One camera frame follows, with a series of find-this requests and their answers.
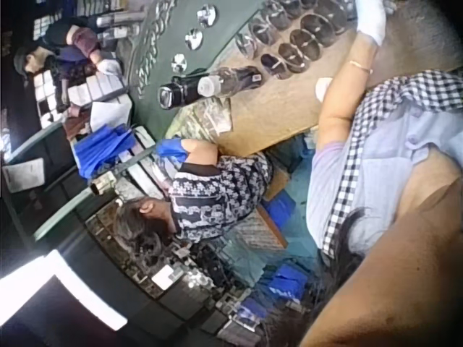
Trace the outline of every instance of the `hand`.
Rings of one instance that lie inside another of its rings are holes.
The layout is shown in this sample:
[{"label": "hand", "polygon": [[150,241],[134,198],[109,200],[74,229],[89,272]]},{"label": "hand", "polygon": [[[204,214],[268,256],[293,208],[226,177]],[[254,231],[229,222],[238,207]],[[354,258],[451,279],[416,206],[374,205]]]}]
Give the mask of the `hand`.
[{"label": "hand", "polygon": [[358,25],[360,31],[375,40],[381,46],[386,35],[386,13],[392,14],[397,9],[389,0],[355,0]]},{"label": "hand", "polygon": [[116,59],[103,59],[96,64],[96,68],[99,72],[104,74],[110,74],[114,76],[122,75],[121,65]]},{"label": "hand", "polygon": [[188,158],[188,152],[182,147],[182,139],[178,137],[161,140],[156,146],[156,152],[162,158],[175,157],[180,163]]}]

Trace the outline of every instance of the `blue glove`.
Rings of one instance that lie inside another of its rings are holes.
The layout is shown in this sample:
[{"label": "blue glove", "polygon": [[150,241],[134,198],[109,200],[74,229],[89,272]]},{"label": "blue glove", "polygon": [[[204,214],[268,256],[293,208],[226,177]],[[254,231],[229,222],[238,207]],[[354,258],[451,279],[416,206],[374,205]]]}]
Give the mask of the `blue glove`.
[{"label": "blue glove", "polygon": [[188,158],[188,152],[182,147],[182,139],[175,137],[173,139],[164,139],[156,146],[156,152],[159,156],[175,157],[180,163]]}]

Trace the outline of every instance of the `wooden table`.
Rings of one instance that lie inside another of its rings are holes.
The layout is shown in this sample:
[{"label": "wooden table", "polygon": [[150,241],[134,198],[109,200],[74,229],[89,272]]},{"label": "wooden table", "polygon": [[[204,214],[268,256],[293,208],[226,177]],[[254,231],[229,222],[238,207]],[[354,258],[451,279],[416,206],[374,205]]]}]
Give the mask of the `wooden table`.
[{"label": "wooden table", "polygon": [[[289,34],[299,21],[281,34],[281,39],[266,52],[275,53],[279,44],[289,42]],[[318,123],[320,103],[315,98],[315,83],[332,77],[339,69],[352,41],[351,27],[318,61],[302,74],[287,80],[265,75],[265,84],[231,98],[233,132],[222,134],[217,142],[224,153],[246,156],[267,148]],[[218,65],[243,67],[255,65],[263,71],[260,57],[247,60],[232,41]],[[425,69],[449,70],[463,65],[463,52],[457,34],[445,17],[429,1],[409,0],[388,20],[386,39],[378,53],[369,86],[388,78],[421,72]]]}]

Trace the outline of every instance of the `green surface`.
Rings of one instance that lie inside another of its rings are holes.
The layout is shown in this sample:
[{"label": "green surface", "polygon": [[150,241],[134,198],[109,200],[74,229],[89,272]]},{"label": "green surface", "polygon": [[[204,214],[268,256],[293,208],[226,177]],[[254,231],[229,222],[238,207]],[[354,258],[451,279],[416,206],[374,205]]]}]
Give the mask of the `green surface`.
[{"label": "green surface", "polygon": [[[177,6],[171,12],[169,25],[158,39],[157,62],[151,70],[149,84],[145,87],[143,99],[138,99],[134,88],[130,91],[135,104],[133,122],[145,126],[156,140],[162,138],[178,111],[178,109],[163,110],[157,100],[159,86],[170,82],[174,75],[171,70],[172,57],[177,53],[185,55],[187,59],[186,74],[200,67],[208,68],[239,29],[256,13],[261,2],[261,0],[210,1],[209,4],[214,4],[218,10],[218,19],[213,27],[201,29],[204,37],[203,44],[200,49],[191,51],[185,45],[184,37],[189,30],[195,27],[200,28],[196,12],[207,2],[204,0],[177,0]],[[140,42],[143,41],[143,35],[148,31],[149,27],[145,25]],[[146,47],[140,46],[135,51],[133,74],[140,60],[140,54],[143,54],[145,50]]]}]

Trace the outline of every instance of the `plastic bottle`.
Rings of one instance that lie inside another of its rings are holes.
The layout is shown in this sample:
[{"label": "plastic bottle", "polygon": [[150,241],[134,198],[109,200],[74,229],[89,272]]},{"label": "plastic bottle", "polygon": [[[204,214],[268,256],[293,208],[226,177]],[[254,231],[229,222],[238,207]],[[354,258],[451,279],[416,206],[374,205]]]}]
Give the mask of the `plastic bottle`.
[{"label": "plastic bottle", "polygon": [[222,67],[202,77],[197,84],[197,92],[207,98],[229,98],[242,90],[258,88],[262,83],[262,74],[257,67]]},{"label": "plastic bottle", "polygon": [[103,41],[126,38],[127,36],[136,36],[140,33],[140,26],[137,23],[131,25],[121,25],[120,27],[110,27],[98,34],[99,39]]}]

